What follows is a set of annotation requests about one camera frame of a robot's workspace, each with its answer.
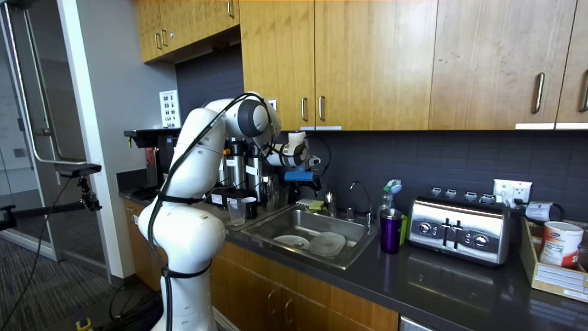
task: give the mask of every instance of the silver toaster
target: silver toaster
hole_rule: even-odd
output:
[[[419,198],[411,205],[408,242],[485,266],[503,266],[509,229],[501,205]]]

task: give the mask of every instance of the box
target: box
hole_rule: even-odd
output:
[[[533,290],[588,304],[588,275],[538,262],[542,227],[522,220],[520,262]]]

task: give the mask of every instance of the dish soap bottle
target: dish soap bottle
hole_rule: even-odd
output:
[[[384,187],[380,207],[380,249],[388,255],[397,255],[400,247],[402,214],[393,205],[393,196],[402,190],[400,181],[389,181]]]

